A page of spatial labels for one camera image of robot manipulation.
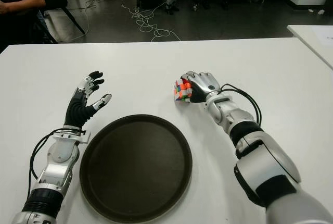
brown round tray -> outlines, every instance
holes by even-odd
[[[190,181],[192,155],[183,134],[159,117],[133,115],[103,128],[81,161],[90,205],[124,223],[154,219],[170,209]]]

white desk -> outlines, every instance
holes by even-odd
[[[203,105],[173,100],[173,85],[187,70],[210,71],[223,84],[252,95],[263,112],[262,128],[299,168],[305,190],[333,213],[333,82],[331,70],[296,38],[164,43],[10,46],[0,55],[0,216],[10,223],[27,194],[29,158],[42,136],[61,127],[73,90],[91,71],[105,73],[112,101],[84,129],[92,136],[108,123],[132,114],[152,114],[175,124],[192,150],[193,176],[183,200],[153,224],[264,223],[264,209],[252,204],[233,173],[229,137]],[[252,106],[234,96],[240,107]],[[36,157],[36,171],[46,151]],[[81,154],[85,146],[80,145]],[[58,223],[110,223],[85,202],[80,160]]]
[[[333,26],[289,25],[287,28],[333,69]]]

background table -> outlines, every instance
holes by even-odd
[[[185,71],[210,71],[252,95],[263,112],[262,128],[299,168],[302,186],[333,213],[333,81],[331,70],[298,39],[202,42],[59,44],[10,46],[0,55],[0,215],[10,223],[27,193],[29,158],[42,136],[62,127],[70,97],[84,75],[104,72],[112,101],[85,126],[94,136],[108,123],[133,114],[152,114],[175,124],[193,154],[187,193],[153,224],[264,223],[238,184],[235,149],[202,104],[175,103],[173,85]],[[254,114],[246,99],[238,105]],[[36,171],[46,164],[41,150]],[[80,145],[81,156],[85,146]],[[85,201],[80,160],[58,215],[58,223],[110,223]]]
[[[333,26],[289,25],[287,28],[333,69]],[[331,40],[325,39],[328,34]]]

silver robotic arm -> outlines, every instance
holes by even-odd
[[[230,136],[239,161],[235,176],[253,203],[266,208],[269,224],[333,223],[333,216],[301,187],[299,172],[277,142],[232,97],[220,93],[210,73],[182,75],[192,86],[190,101],[206,111]]]
[[[89,74],[75,89],[63,128],[52,133],[56,142],[47,152],[47,165],[28,195],[22,212],[15,215],[12,224],[56,223],[61,203],[72,180],[72,168],[79,158],[78,145],[88,143],[90,137],[81,129],[111,99],[111,94],[106,94],[93,105],[86,106],[89,96],[104,82],[103,79],[97,80],[102,75],[99,71]]]

gray floor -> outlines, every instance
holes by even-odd
[[[68,8],[84,8],[89,0],[68,0]],[[46,17],[51,34],[58,41],[74,43],[100,42],[149,42],[154,33],[142,33],[136,24],[138,18],[132,18],[123,4],[134,11],[136,0],[98,0],[95,8],[70,10],[78,23],[88,34],[80,37],[81,32],[61,10],[53,10]],[[159,29],[173,31],[182,41],[280,38],[292,36],[287,30],[289,24],[332,25],[333,17],[320,16],[307,10],[293,10],[284,2],[266,2],[265,4],[231,4],[229,10],[223,10],[218,3],[211,3],[205,10],[199,6],[193,11],[191,0],[179,0],[179,12],[167,15],[163,9],[155,11],[150,24],[157,24]],[[177,41],[170,36],[155,38],[154,41]]]

